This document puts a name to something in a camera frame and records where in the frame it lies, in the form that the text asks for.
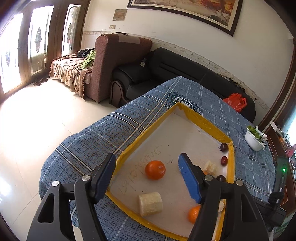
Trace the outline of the framed wall painting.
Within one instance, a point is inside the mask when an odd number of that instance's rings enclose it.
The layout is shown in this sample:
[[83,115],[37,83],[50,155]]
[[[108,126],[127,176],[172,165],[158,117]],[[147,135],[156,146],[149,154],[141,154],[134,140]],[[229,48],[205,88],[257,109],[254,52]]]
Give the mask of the framed wall painting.
[[130,0],[128,9],[153,9],[187,16],[233,36],[243,0]]

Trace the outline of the patterned couch cover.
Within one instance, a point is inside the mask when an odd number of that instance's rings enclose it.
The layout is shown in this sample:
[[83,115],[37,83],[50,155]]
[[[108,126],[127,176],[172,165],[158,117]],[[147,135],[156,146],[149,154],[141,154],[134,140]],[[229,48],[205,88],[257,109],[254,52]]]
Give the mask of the patterned couch cover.
[[49,76],[60,80],[75,92],[79,97],[85,99],[85,85],[90,83],[92,66],[83,68],[83,58],[77,57],[78,51],[54,59],[51,63]]

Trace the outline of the small banana chunk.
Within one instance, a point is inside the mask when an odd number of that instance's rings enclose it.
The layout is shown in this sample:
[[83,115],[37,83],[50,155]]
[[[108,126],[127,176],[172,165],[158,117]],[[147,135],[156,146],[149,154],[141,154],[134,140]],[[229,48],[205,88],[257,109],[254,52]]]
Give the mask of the small banana chunk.
[[203,171],[207,171],[209,175],[217,176],[218,166],[211,161],[207,161],[204,165]]

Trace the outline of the dark cherry in tray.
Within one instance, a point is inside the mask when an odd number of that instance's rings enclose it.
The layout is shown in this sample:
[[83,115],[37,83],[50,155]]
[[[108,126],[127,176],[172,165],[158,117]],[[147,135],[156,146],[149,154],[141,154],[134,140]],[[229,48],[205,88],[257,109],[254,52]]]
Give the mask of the dark cherry in tray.
[[226,166],[228,164],[228,157],[223,156],[220,161],[222,166]]

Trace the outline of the black leather sofa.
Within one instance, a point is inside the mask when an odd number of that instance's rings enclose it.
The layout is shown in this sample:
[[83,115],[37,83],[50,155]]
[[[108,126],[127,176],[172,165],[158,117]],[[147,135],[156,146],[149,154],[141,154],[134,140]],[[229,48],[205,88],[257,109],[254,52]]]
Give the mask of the black leather sofa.
[[233,93],[241,94],[246,98],[247,106],[240,114],[248,121],[254,121],[255,102],[242,87],[233,80],[165,48],[149,52],[142,61],[119,65],[113,70],[110,104],[119,108],[178,76],[202,85],[221,99]]

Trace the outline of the white bowl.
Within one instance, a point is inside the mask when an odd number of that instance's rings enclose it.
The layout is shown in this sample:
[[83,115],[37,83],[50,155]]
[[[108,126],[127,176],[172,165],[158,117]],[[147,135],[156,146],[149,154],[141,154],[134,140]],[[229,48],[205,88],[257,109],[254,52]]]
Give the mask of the white bowl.
[[250,148],[256,152],[266,148],[266,145],[259,141],[248,128],[246,129],[245,140]]

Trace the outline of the blue plaid tablecloth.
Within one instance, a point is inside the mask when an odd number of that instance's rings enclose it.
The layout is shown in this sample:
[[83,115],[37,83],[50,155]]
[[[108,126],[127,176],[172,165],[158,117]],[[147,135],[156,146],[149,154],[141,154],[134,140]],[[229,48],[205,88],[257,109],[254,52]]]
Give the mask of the blue plaid tablecloth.
[[178,168],[186,153],[194,165],[216,165],[214,176],[241,180],[266,201],[275,168],[269,148],[254,151],[244,136],[249,121],[202,85],[176,77],[64,140],[41,170],[41,198],[57,182],[83,186],[108,154],[117,165],[96,215],[108,240],[187,240],[196,205]]

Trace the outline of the dark cherry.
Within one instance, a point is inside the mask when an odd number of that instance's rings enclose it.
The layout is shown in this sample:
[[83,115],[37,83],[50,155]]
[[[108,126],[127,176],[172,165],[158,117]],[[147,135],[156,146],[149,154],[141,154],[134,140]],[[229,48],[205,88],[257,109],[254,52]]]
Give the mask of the dark cherry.
[[216,179],[217,179],[218,181],[220,181],[220,182],[226,182],[226,178],[225,178],[225,176],[223,176],[223,175],[218,175],[218,176],[216,177]]
[[220,145],[220,150],[221,150],[221,152],[223,152],[223,153],[227,152],[227,151],[229,150],[229,147],[228,147],[227,143],[222,143],[222,144]]
[[228,157],[223,156],[220,161],[222,166],[226,166],[228,164]]

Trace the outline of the wooden glass door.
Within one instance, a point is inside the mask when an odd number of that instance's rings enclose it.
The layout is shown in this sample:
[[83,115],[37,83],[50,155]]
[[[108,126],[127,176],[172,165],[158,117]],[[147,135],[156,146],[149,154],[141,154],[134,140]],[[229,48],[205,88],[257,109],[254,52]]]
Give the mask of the wooden glass door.
[[1,1],[1,101],[79,50],[89,1]]

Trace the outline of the green cloth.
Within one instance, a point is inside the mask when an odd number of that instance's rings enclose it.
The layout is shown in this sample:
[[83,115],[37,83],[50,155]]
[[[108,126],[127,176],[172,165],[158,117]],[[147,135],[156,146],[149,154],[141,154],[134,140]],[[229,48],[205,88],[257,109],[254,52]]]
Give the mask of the green cloth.
[[96,56],[96,51],[93,49],[90,53],[86,56],[84,61],[82,62],[80,69],[88,69],[93,66],[94,60]]

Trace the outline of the red plastic bag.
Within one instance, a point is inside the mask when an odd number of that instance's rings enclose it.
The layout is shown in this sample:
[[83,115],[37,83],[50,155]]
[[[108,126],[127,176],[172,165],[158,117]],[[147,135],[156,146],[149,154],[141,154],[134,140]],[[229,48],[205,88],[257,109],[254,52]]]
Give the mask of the red plastic bag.
[[229,97],[223,99],[225,103],[240,113],[247,106],[247,99],[239,93],[233,93]]

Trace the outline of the large banana chunk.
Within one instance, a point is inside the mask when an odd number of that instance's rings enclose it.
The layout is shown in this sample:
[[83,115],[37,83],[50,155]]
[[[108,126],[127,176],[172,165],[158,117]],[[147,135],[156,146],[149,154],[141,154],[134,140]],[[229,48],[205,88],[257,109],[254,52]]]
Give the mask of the large banana chunk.
[[140,216],[149,216],[162,212],[163,201],[159,192],[151,192],[138,196]]

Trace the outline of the wall plaque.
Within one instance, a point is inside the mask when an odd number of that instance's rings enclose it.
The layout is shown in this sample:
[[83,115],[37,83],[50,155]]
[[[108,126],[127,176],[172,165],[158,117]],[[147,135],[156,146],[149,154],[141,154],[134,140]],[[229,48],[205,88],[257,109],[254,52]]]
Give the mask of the wall plaque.
[[113,15],[113,21],[124,21],[127,9],[116,9]]

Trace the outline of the green lettuce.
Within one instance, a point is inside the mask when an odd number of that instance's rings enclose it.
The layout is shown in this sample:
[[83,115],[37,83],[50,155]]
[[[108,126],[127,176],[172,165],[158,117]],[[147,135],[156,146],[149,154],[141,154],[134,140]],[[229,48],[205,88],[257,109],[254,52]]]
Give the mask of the green lettuce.
[[260,141],[262,142],[261,134],[253,126],[247,126],[247,129]]

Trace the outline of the yellow edged white tray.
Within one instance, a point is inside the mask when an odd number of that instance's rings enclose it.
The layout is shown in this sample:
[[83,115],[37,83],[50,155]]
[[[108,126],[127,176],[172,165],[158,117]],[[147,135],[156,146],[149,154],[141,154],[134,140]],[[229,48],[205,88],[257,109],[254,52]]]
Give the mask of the yellow edged white tray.
[[[229,150],[221,152],[227,143]],[[182,103],[166,111],[141,133],[117,159],[107,196],[129,217],[141,225],[175,240],[187,240],[193,228],[187,216],[196,205],[178,168],[178,157],[185,153],[201,169],[207,161],[218,166],[218,175],[234,181],[235,162],[233,141],[210,121]],[[228,164],[222,166],[223,156]],[[166,173],[159,180],[145,174],[145,166],[161,161]],[[140,216],[138,196],[159,192],[163,210],[158,214]]]

